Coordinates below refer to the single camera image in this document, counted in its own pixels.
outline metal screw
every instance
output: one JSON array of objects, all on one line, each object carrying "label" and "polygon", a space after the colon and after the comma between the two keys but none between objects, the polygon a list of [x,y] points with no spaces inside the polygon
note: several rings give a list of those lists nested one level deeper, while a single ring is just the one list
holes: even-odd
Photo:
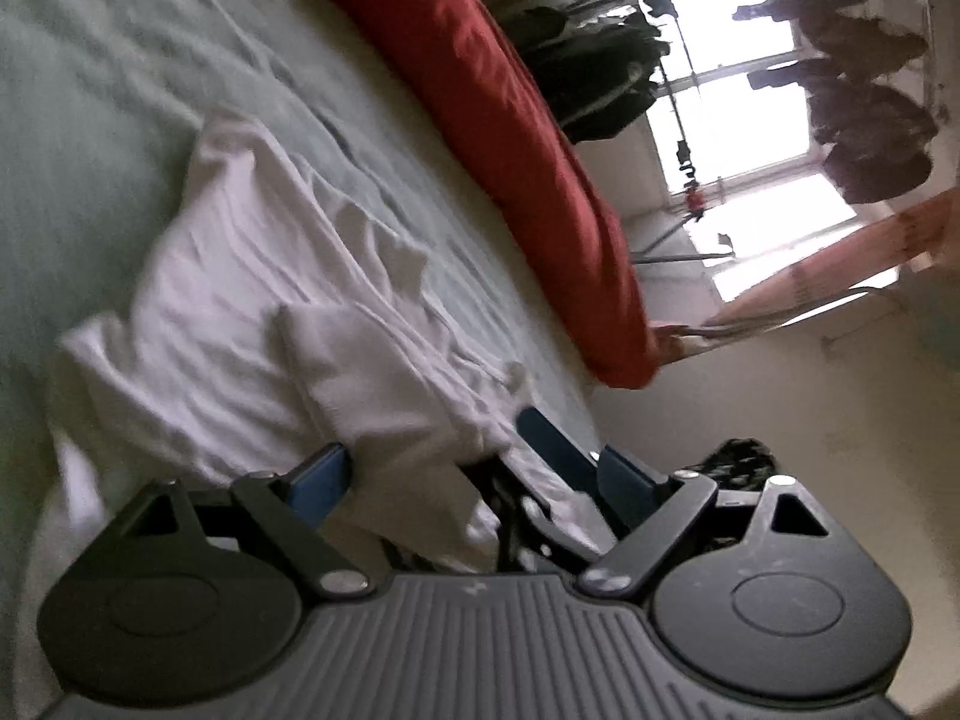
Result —
[{"label": "metal screw", "polygon": [[587,589],[599,593],[620,592],[632,584],[630,577],[613,574],[606,568],[591,568],[584,571],[581,579]]},{"label": "metal screw", "polygon": [[370,580],[359,571],[343,568],[321,576],[320,587],[330,595],[359,595],[370,587]]}]

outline white sheet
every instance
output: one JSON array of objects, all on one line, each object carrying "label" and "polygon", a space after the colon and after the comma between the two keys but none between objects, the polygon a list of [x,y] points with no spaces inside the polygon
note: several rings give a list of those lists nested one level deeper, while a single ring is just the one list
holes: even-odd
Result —
[{"label": "white sheet", "polygon": [[40,599],[157,475],[224,485],[340,440],[355,483],[329,541],[374,575],[376,536],[489,569],[496,518],[457,466],[500,453],[558,524],[611,546],[589,500],[515,435],[530,402],[522,365],[469,341],[424,293],[425,265],[261,124],[211,117],[128,317],[100,314],[61,341],[51,428],[64,483],[47,502],[20,611],[21,716],[55,694],[32,624]]}]

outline clothes hanging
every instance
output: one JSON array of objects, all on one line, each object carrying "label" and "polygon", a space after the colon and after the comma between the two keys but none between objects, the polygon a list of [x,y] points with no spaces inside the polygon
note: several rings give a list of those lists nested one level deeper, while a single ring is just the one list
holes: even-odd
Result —
[{"label": "clothes hanging", "polygon": [[829,57],[818,56],[813,59],[801,59],[792,65],[747,73],[747,81],[750,81],[751,89],[757,90],[770,86],[774,88],[788,86],[791,83],[805,86],[822,79],[836,79],[841,74],[843,70],[836,62]]},{"label": "clothes hanging", "polygon": [[883,19],[858,19],[842,13],[806,14],[798,21],[803,37],[840,65],[853,81],[888,76],[929,49],[912,32],[896,34]]},{"label": "clothes hanging", "polygon": [[500,26],[514,47],[524,52],[559,37],[568,22],[568,15],[563,11],[542,5],[524,10]]},{"label": "clothes hanging", "polygon": [[741,5],[733,14],[733,20],[771,18],[775,22],[788,22],[803,16],[825,16],[845,7],[862,5],[867,0],[767,0],[759,5]]},{"label": "clothes hanging", "polygon": [[808,90],[814,139],[838,143],[854,159],[902,163],[938,132],[928,111],[889,86],[815,79]]},{"label": "clothes hanging", "polygon": [[650,76],[670,50],[658,38],[637,12],[582,26],[520,56],[573,143],[605,140],[656,101]]},{"label": "clothes hanging", "polygon": [[824,160],[824,173],[851,205],[899,197],[925,183],[931,172],[933,162],[923,151],[891,162],[886,157],[856,159],[849,148],[837,145]]}]

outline circular pad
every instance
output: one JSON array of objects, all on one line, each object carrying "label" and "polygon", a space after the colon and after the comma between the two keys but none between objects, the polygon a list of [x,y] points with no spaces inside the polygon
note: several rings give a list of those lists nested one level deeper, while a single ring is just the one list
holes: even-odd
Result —
[{"label": "circular pad", "polygon": [[843,598],[829,584],[800,574],[761,574],[733,591],[740,619],[775,637],[812,637],[837,623]]},{"label": "circular pad", "polygon": [[136,637],[176,637],[203,626],[217,613],[219,593],[198,577],[143,577],[110,599],[113,624]]},{"label": "circular pad", "polygon": [[299,627],[299,594],[272,565],[130,541],[117,570],[71,569],[40,610],[40,643],[72,691],[138,707],[212,698],[256,678]]}]

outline bed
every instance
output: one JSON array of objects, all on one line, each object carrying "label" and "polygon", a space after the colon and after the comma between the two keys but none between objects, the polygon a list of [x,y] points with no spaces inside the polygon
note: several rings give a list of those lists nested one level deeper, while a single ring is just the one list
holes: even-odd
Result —
[{"label": "bed", "polygon": [[130,294],[215,105],[260,119],[428,248],[445,309],[524,362],[549,418],[597,446],[587,369],[501,214],[329,0],[0,0],[0,52],[0,715],[13,716],[13,613],[56,476],[45,361]]}]

